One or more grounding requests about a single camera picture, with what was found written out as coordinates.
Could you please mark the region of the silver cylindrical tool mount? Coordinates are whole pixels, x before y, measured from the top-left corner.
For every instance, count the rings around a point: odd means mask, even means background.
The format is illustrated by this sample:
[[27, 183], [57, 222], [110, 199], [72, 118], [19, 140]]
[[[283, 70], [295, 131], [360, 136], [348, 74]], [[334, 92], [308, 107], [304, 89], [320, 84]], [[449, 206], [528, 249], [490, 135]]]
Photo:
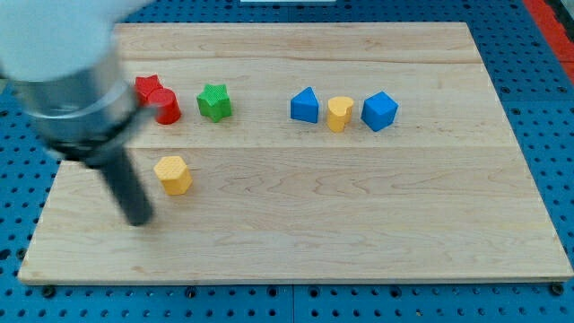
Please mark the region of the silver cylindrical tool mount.
[[155, 115], [140, 105], [115, 50], [73, 74], [13, 86], [48, 149], [93, 169], [126, 166], [126, 143]]

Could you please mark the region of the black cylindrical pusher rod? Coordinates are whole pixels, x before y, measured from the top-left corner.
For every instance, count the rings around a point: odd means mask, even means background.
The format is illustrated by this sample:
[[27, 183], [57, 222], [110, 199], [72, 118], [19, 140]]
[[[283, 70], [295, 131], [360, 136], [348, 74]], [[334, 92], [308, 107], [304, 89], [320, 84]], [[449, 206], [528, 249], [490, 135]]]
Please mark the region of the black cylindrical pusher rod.
[[100, 166], [100, 173], [130, 225], [145, 225], [152, 219], [152, 202], [123, 147], [109, 155]]

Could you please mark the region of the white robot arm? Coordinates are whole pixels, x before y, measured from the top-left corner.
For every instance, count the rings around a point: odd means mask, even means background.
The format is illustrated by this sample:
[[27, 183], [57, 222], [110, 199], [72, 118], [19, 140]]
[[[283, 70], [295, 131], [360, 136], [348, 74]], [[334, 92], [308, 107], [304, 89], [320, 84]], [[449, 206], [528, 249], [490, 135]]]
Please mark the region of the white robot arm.
[[98, 170], [134, 226], [148, 223], [153, 207], [124, 145], [155, 110], [126, 81], [114, 29], [148, 3], [1, 3], [1, 75], [45, 146]]

